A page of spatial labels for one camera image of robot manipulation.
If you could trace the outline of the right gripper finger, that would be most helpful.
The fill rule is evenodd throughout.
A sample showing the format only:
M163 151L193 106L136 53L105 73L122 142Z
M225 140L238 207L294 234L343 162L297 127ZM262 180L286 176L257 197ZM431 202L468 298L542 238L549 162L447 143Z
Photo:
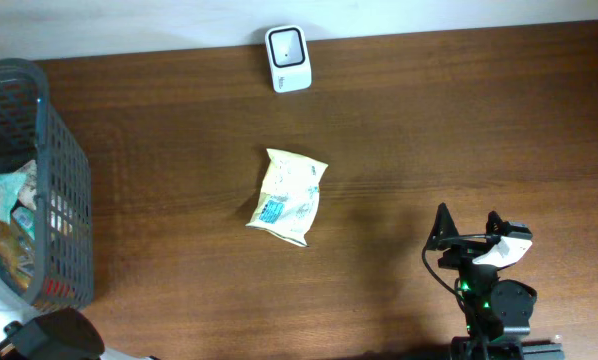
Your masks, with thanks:
M486 233L493 235L501 235L504 229L503 220L496 211L488 213L486 222Z
M445 203L441 203L436 212L435 221L425 244L426 249L446 249L452 238L459 235L455 223Z

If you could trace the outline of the cream snack bag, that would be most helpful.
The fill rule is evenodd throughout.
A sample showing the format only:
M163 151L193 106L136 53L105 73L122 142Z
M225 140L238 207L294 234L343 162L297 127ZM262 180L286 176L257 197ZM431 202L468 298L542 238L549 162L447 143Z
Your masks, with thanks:
M266 152L270 162L257 206L246 227L308 247L305 236L316 218L320 181L328 165L280 149L267 148Z

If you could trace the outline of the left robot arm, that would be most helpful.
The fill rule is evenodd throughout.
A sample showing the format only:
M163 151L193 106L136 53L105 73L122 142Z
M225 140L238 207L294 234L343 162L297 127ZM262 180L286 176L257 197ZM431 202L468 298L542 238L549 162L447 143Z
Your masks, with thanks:
M0 359L153 360L104 344L94 325L78 310L41 313L0 278Z

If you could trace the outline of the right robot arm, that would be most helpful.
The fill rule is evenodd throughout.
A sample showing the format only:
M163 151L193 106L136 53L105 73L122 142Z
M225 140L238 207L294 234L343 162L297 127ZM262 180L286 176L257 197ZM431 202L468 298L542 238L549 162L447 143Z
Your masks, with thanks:
M438 206L422 252L440 251L438 267L458 272L457 283L444 284L466 316L471 338L482 344L512 343L530 333L537 292L499 272L518 263L532 246L530 228L505 221L492 211L483 234L461 235L448 207Z

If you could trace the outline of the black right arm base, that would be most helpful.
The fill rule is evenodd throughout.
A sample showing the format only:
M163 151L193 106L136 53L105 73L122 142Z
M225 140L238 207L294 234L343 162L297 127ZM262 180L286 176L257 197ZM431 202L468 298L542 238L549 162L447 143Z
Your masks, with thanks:
M484 344L479 339L456 337L451 360L565 360L563 345L549 341Z

